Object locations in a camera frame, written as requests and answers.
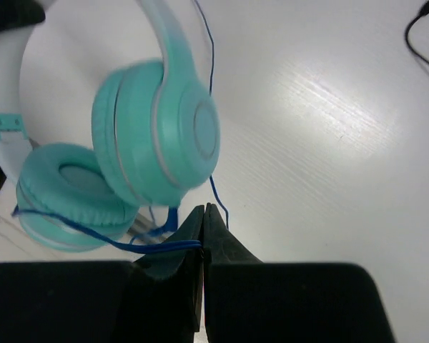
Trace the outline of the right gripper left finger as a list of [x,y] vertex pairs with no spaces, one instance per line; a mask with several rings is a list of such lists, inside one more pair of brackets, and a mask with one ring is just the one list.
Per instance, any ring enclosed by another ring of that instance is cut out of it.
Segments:
[[193,342],[202,305],[200,248],[145,255],[136,261],[127,297],[128,342]]

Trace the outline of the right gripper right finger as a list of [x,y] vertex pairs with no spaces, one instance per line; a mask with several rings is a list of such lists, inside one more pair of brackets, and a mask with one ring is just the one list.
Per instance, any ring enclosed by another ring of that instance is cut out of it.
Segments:
[[203,220],[204,318],[209,342],[271,342],[272,327],[249,289],[261,261],[208,204]]

